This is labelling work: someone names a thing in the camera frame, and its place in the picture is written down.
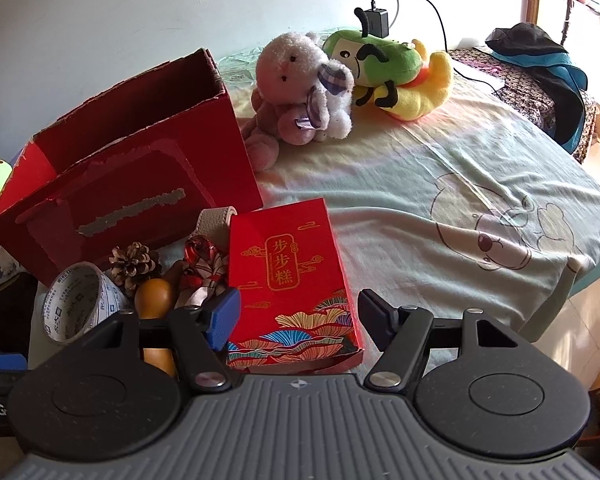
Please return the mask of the wooden gourd ornament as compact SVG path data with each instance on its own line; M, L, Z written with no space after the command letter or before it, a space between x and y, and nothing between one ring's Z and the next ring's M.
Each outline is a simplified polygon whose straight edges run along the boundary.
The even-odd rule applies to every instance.
M135 310L143 320L164 318L175 304L172 285L164 278L151 278L141 284L134 297ZM172 352L167 348L145 348L144 361L170 377L176 375Z

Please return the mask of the red gift box gold print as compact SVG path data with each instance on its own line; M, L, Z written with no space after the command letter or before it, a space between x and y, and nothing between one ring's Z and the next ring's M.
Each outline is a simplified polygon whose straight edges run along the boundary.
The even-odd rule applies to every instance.
M342 373L361 364L358 315L321 198L238 214L228 284L242 300L227 364L244 373Z

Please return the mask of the brown pine cone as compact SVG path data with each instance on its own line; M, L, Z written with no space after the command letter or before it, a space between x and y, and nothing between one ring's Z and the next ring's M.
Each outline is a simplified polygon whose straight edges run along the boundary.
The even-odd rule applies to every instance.
M158 252L140 242L133 242L125 249L112 248L109 263L108 276L128 298L135 296L141 284L161 275Z

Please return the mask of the printed packing tape roll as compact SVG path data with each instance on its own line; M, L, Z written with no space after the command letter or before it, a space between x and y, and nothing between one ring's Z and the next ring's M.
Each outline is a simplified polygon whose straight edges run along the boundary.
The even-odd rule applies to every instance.
M79 262L50 285L42 307L44 332L54 344L71 344L110 315L131 309L122 290L97 266Z

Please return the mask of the large red cardboard box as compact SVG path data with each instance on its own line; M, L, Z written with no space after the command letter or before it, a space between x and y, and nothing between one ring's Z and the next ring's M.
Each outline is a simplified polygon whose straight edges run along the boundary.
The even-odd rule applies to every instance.
M206 208L262 197L230 95L200 49L93 96L32 136L0 194L0 250L50 284L114 248L158 249Z

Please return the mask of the pink plush bunny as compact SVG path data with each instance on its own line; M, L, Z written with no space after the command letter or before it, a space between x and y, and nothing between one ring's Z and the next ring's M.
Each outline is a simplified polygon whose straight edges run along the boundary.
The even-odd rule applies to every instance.
M253 171L271 169L282 143L346 138L353 89L351 71L328 57L317 36L285 32L270 41L257 60L254 116L242 126Z

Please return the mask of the green yellow plush toy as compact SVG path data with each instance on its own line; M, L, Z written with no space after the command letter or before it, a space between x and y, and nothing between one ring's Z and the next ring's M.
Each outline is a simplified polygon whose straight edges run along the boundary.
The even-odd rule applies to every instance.
M363 9L356 8L358 29L340 29L326 38L323 50L349 67L354 104L373 105L401 122L433 112L451 93L453 67L444 51L429 53L424 44L370 36Z

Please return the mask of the patterned dark blanket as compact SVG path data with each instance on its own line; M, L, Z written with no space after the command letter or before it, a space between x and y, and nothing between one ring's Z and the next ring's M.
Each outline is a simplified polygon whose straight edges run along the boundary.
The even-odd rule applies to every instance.
M504 86L495 95L546 134L553 132L556 126L555 103L522 68L501 62L477 48L456 48L450 51L450 55L456 62L504 81ZM581 90L580 93L584 103L585 122L572 157L577 162L584 162L595 138L597 107L585 91Z

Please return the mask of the black power adapter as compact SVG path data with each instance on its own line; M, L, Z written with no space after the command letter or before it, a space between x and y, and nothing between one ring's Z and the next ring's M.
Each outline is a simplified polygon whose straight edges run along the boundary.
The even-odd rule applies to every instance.
M368 9L364 11L364 14L370 36L378 38L386 38L389 36L389 15L386 9Z

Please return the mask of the black blue clothing pile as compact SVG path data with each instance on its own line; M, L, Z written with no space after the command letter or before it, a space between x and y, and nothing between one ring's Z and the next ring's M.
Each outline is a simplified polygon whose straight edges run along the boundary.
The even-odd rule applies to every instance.
M486 46L494 58L522 68L554 101L550 137L569 154L577 151L586 116L581 92L588 88L588 76L571 63L567 50L530 23L494 29Z

